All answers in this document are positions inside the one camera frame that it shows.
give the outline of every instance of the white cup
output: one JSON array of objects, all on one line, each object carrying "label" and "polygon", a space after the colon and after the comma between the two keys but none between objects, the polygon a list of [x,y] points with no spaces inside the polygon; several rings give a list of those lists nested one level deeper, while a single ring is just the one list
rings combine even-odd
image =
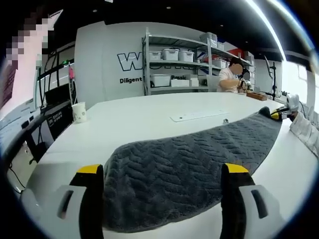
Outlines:
[{"label": "white cup", "polygon": [[80,102],[72,105],[73,119],[76,123],[83,123],[86,121],[85,102]]}]

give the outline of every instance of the gray towel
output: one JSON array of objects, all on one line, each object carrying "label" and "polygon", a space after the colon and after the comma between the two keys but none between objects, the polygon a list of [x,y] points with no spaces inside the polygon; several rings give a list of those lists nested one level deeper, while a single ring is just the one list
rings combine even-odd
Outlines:
[{"label": "gray towel", "polygon": [[252,174],[281,128],[260,113],[188,135],[134,142],[105,165],[104,226],[138,232],[193,217],[221,199],[223,163]]}]

